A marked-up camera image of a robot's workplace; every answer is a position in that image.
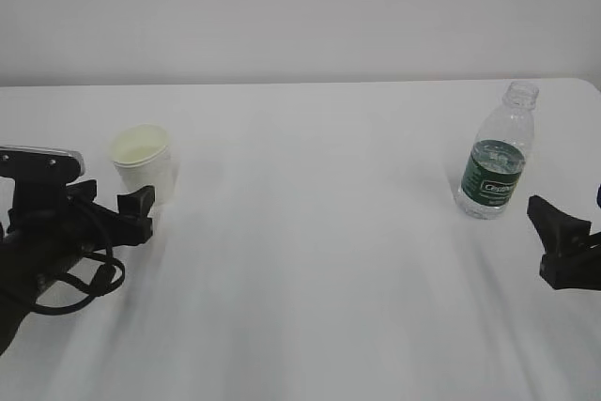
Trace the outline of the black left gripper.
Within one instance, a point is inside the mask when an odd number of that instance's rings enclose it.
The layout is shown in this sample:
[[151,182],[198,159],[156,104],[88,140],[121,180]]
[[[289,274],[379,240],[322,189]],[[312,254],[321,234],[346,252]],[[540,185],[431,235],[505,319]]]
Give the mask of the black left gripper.
[[155,188],[142,188],[116,197],[117,211],[94,202],[98,183],[89,179],[67,186],[67,203],[57,211],[61,255],[109,251],[119,246],[138,246],[153,235],[150,211],[156,200]]

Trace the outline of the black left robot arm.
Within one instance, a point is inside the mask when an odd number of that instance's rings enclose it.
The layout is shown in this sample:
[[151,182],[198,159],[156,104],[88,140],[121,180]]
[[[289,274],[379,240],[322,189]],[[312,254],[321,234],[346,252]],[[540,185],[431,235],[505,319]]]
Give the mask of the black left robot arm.
[[153,235],[155,189],[146,185],[96,203],[94,179],[70,185],[19,182],[1,232],[1,348],[7,350],[30,314],[64,316],[120,288],[126,275],[120,246]]

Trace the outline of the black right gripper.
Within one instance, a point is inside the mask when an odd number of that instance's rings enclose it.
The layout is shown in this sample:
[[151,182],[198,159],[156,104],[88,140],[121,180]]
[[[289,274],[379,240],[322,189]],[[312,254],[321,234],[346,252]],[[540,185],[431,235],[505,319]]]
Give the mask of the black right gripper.
[[529,198],[527,215],[545,250],[539,275],[553,289],[599,289],[600,233],[590,235],[592,223],[539,195]]

